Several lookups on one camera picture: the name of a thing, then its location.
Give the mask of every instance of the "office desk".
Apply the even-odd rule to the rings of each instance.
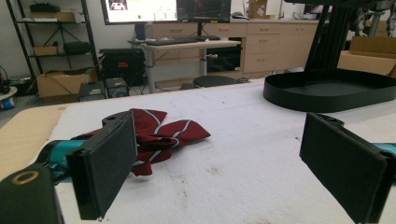
[[[215,49],[215,48],[226,48],[232,47],[241,44],[240,41],[231,41],[231,40],[214,40],[214,41],[204,41],[197,43],[189,43],[189,44],[178,44],[178,45],[166,45],[166,46],[149,46],[142,45],[142,49],[145,52],[146,57],[146,74],[148,76],[148,88],[149,92],[155,92],[155,82],[162,81],[166,79],[172,79],[174,77],[161,77],[161,72],[163,69],[172,69],[175,71],[175,75],[185,74],[185,68],[183,68],[183,64],[171,64],[168,66],[161,66],[157,68],[155,66],[154,52],[165,52],[170,50],[183,50],[183,49],[199,49],[200,50],[200,62],[199,62],[199,75],[206,75],[206,49]]]
[[[156,109],[168,112],[163,123],[193,119],[212,135],[153,164],[151,176],[129,175],[103,222],[353,223],[299,157],[305,113],[267,102],[262,87],[261,80],[46,106],[39,108],[46,116],[38,117],[27,110],[1,129],[0,136],[12,135],[14,141],[3,142],[2,136],[2,150],[13,151],[8,157],[2,153],[0,172],[4,176],[3,162],[9,156],[38,152],[40,147],[24,142],[36,138],[34,127],[41,122],[46,126],[41,129],[52,130],[40,134],[44,145],[46,139],[69,139],[100,128],[102,118],[129,108]],[[327,115],[344,121],[346,128],[369,142],[395,142],[396,101]],[[33,123],[23,124],[21,117]],[[56,189],[66,223],[96,222],[79,220],[70,183]],[[393,187],[380,223],[396,223],[395,207]]]

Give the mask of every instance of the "striped bow tie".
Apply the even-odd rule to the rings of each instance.
[[[136,108],[131,110],[138,144],[136,161],[131,171],[135,175],[151,175],[151,164],[168,160],[172,156],[172,149],[210,136],[193,120],[183,119],[161,126],[166,112]],[[88,139],[96,132],[84,133],[73,139]]]

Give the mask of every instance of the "keyboard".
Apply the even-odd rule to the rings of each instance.
[[[174,39],[195,39],[197,41],[208,40],[220,40],[220,37],[216,35],[186,35],[186,36],[176,36]]]
[[[196,39],[169,39],[169,40],[149,40],[145,41],[150,46],[165,46],[165,45],[177,45],[177,44],[190,44],[196,43]]]

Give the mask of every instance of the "black tray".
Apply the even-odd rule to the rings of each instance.
[[[288,109],[332,113],[396,98],[396,79],[343,69],[272,75],[263,97]]]

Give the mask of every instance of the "monitor screen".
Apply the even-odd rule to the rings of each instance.
[[[177,0],[178,21],[230,22],[231,0]]]
[[[177,21],[177,0],[101,0],[105,24]]]

